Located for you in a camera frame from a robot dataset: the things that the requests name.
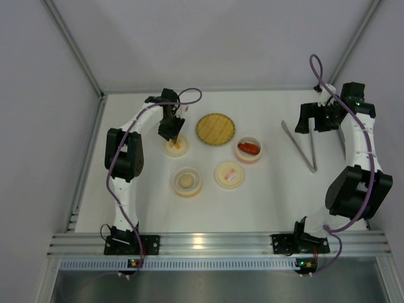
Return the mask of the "metal tongs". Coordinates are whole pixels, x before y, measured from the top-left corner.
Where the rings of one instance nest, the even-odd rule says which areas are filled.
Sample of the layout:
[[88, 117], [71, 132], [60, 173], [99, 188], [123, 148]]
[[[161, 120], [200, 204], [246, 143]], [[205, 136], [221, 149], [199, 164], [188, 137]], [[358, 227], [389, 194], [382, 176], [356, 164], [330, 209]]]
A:
[[309, 121], [309, 132], [307, 134], [297, 134], [290, 130], [287, 123], [282, 120], [281, 127], [289, 141], [299, 154], [303, 163], [309, 169], [310, 173], [315, 174], [318, 171], [316, 151], [314, 146], [314, 131], [312, 121]]

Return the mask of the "cream lid orange handle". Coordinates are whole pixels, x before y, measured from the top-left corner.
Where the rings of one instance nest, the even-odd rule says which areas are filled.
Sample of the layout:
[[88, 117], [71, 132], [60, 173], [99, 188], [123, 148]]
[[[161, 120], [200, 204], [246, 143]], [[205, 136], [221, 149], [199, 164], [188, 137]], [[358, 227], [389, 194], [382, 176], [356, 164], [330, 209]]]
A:
[[176, 143], [166, 141], [163, 145], [164, 152], [170, 157], [181, 157], [185, 155], [189, 149], [189, 142], [183, 135], [179, 135]]

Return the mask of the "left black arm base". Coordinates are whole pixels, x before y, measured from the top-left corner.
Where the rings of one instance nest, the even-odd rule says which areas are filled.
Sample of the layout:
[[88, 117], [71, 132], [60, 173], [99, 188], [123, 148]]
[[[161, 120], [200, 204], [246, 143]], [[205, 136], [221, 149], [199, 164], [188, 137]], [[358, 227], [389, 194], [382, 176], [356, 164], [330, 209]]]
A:
[[[140, 235], [143, 255], [157, 256], [160, 250], [160, 237], [157, 235]], [[104, 255], [126, 256], [140, 255], [140, 245], [136, 237], [130, 240], [115, 239], [111, 235], [107, 237], [104, 246]]]

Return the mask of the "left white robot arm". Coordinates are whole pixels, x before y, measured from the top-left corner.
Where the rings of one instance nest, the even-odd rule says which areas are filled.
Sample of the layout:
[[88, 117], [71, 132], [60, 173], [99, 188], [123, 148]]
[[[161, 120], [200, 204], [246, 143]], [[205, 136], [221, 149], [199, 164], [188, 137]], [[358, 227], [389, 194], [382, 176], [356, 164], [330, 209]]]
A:
[[116, 208], [113, 227], [120, 232], [135, 233], [138, 224], [135, 198], [131, 187], [145, 164], [143, 136], [155, 126], [157, 134], [168, 143], [176, 144], [185, 123], [183, 113], [191, 102], [183, 102], [181, 95], [164, 88], [159, 96], [149, 96], [140, 111], [119, 128], [107, 132], [104, 165], [107, 169], [106, 188]]

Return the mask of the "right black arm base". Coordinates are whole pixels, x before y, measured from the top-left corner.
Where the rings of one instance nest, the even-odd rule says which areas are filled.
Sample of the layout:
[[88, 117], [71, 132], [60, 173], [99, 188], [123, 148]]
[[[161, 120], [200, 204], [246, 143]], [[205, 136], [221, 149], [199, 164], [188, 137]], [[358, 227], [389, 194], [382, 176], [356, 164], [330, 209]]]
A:
[[330, 247], [327, 238], [313, 237], [309, 234], [272, 234], [274, 254], [328, 254]]

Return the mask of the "white rice ball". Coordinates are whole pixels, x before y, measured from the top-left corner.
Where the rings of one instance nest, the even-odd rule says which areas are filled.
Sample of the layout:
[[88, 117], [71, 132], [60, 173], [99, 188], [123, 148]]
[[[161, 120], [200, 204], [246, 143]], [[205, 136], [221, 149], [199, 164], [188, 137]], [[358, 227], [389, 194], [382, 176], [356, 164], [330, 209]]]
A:
[[178, 183], [181, 188], [189, 189], [194, 185], [194, 177], [191, 174], [182, 174], [178, 179]]

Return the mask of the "red sausage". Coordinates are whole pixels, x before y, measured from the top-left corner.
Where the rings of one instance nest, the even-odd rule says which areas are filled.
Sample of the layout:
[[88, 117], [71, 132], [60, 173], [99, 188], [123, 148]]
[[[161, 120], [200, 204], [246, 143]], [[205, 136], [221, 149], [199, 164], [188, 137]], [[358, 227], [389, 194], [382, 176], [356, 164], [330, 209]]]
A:
[[249, 142], [239, 143], [237, 147], [240, 151], [250, 155], [258, 155], [261, 151], [259, 146]]

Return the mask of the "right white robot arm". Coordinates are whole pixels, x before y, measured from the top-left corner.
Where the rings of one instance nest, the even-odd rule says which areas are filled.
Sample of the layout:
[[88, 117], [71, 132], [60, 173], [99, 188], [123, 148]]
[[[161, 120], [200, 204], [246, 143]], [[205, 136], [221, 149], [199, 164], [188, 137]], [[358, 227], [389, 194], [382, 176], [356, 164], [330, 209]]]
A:
[[317, 102], [302, 104], [295, 132], [308, 134], [338, 131], [345, 150], [345, 168], [329, 186], [324, 206], [302, 219], [303, 231], [323, 237], [351, 227], [358, 220], [371, 219], [393, 185], [383, 173], [374, 144], [375, 106], [364, 100], [365, 85], [350, 82], [341, 94], [335, 88], [320, 88]]

